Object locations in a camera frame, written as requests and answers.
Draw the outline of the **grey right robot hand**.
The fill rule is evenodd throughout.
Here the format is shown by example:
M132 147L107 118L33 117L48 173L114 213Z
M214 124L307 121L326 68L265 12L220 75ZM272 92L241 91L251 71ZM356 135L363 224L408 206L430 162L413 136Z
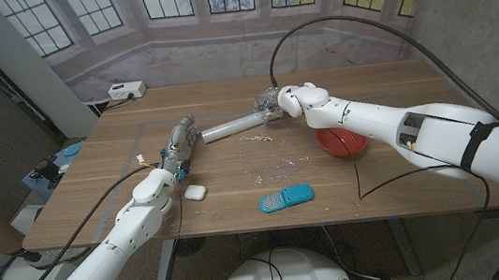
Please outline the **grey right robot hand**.
M271 122L275 119L281 119L284 116L284 111L278 104L280 90L280 87L267 88L255 98L253 104L254 111L262 113L262 121L264 123Z

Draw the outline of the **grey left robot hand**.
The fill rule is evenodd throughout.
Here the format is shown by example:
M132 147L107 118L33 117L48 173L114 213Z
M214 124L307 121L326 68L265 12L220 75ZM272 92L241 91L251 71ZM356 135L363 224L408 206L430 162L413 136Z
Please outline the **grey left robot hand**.
M190 172L193 147L199 136L196 118L193 113L185 116L169 135L166 147L161 150L160 168L170 171L178 180Z

